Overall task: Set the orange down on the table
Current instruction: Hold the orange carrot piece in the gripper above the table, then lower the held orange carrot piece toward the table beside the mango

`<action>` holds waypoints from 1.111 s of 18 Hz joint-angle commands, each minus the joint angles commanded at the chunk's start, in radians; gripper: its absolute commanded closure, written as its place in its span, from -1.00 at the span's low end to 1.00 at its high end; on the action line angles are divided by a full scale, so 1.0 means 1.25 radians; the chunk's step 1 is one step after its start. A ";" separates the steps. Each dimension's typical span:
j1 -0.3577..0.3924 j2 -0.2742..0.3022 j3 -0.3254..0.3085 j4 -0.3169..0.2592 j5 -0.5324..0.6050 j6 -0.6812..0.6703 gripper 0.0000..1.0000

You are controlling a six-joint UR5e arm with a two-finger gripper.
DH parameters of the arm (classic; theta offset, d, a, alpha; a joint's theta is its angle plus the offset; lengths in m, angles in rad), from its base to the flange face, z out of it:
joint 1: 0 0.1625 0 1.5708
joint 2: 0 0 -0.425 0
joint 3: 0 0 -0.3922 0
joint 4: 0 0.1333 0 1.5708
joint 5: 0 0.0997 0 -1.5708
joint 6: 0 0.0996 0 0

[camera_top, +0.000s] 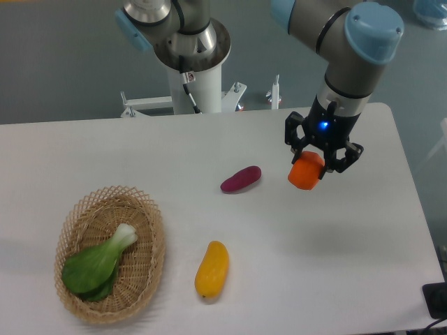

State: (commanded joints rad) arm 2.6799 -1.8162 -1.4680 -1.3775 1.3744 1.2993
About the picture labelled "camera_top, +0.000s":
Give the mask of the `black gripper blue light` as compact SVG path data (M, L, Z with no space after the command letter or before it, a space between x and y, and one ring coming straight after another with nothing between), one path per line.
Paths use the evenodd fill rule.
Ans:
M324 178L326 172L343 173L352 166L364 152L364 147L349 141L360 115L345 117L329 113L318 101L314 99L307 117L292 111L286 120L284 128L284 142L291 147L294 154L291 161L295 164L302 155L303 149L310 143L323 150L324 166L318 176ZM301 127L304 131L302 137L298 134ZM338 158L338 149L345 149L344 157Z

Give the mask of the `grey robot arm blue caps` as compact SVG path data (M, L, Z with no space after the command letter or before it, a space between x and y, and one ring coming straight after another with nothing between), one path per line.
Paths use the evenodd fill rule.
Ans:
M323 153L321 174L343 172L361 156L350 133L404 33L401 17L368 1L272 1L272 17L328 62L309 114L291 113L285 143L300 165L307 146ZM230 54L225 26L208 1L125 1L117 25L139 50L153 49L167 70L175 114L232 112L221 90L221 67Z

